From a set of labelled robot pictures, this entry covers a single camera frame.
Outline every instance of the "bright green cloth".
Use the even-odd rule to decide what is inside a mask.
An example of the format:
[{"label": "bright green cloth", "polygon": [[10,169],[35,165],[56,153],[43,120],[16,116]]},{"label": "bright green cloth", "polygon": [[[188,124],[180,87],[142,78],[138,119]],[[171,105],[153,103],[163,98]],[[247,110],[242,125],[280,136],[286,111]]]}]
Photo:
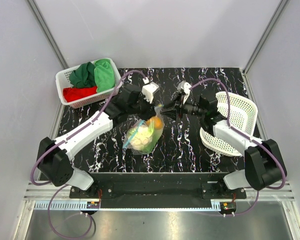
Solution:
[{"label": "bright green cloth", "polygon": [[115,73],[109,59],[100,59],[94,63],[94,81],[97,93],[109,90],[115,86]]},{"label": "bright green cloth", "polygon": [[70,83],[78,89],[96,86],[95,66],[91,62],[81,64],[69,76]]}]

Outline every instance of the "white wall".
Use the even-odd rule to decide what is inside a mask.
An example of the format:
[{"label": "white wall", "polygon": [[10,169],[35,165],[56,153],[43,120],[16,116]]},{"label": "white wall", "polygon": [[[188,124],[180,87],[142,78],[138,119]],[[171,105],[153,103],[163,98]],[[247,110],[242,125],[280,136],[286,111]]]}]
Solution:
[{"label": "white wall", "polygon": [[300,0],[289,2],[248,78],[266,133],[279,143],[300,211]]},{"label": "white wall", "polygon": [[70,66],[244,67],[280,0],[36,0]]},{"label": "white wall", "polygon": [[0,0],[0,240],[11,239],[36,161],[52,128],[62,68],[25,0]]}]

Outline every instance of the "bag of food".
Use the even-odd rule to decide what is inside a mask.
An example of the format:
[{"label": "bag of food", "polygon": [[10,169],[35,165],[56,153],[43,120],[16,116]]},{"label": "bag of food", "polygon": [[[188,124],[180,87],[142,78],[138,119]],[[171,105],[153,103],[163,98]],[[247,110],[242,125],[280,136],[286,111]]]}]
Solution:
[{"label": "bag of food", "polygon": [[128,130],[123,141],[124,149],[132,149],[134,155],[145,155],[153,151],[165,126],[161,109],[161,106],[156,107],[156,116],[148,121],[139,120]]}]

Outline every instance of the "reflective metal surface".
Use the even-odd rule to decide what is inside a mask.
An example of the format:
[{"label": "reflective metal surface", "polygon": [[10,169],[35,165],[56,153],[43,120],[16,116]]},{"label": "reflective metal surface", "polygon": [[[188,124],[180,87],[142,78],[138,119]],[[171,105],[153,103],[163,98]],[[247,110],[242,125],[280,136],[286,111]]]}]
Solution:
[{"label": "reflective metal surface", "polygon": [[[248,207],[238,203],[238,212]],[[84,233],[89,220],[74,211],[52,211],[56,229],[69,237]],[[85,239],[92,240],[291,240],[283,207],[279,202],[259,202],[243,216],[216,217],[196,212],[99,211],[96,225]],[[26,240],[59,240],[49,227],[47,211],[35,210]]]}]

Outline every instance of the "orange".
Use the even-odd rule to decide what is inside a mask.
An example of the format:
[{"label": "orange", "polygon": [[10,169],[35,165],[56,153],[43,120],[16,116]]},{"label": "orange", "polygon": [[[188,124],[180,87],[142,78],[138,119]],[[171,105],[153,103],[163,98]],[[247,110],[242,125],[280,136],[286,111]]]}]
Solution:
[{"label": "orange", "polygon": [[145,123],[149,126],[151,122],[154,124],[154,129],[162,129],[164,127],[164,122],[158,116],[153,116]]}]

